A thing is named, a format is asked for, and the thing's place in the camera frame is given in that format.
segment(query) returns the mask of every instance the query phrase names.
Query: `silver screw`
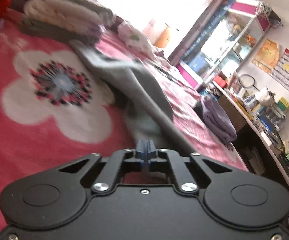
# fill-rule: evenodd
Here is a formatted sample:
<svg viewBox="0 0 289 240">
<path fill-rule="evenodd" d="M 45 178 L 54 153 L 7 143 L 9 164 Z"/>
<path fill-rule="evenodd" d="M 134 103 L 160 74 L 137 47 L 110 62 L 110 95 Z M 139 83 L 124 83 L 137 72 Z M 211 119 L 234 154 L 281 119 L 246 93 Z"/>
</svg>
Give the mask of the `silver screw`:
<svg viewBox="0 0 289 240">
<path fill-rule="evenodd" d="M 194 183 L 184 183 L 181 185 L 181 189 L 188 192 L 195 191 L 197 188 L 197 185 Z"/>
<path fill-rule="evenodd" d="M 103 183 L 103 182 L 98 182 L 98 183 L 93 185 L 93 188 L 96 191 L 105 191 L 105 190 L 107 190 L 109 188 L 109 185 L 106 184 L 106 183 Z"/>
<path fill-rule="evenodd" d="M 140 193 L 141 193 L 142 195 L 148 195 L 148 194 L 150 193 L 150 191 L 147 190 L 147 189 L 143 189 L 143 190 L 140 191 Z"/>
<path fill-rule="evenodd" d="M 9 240 L 19 240 L 18 236 L 16 236 L 15 234 L 10 234 L 8 238 Z"/>
<path fill-rule="evenodd" d="M 282 235 L 276 234 L 273 237 L 271 237 L 271 240 L 282 240 Z"/>
</svg>

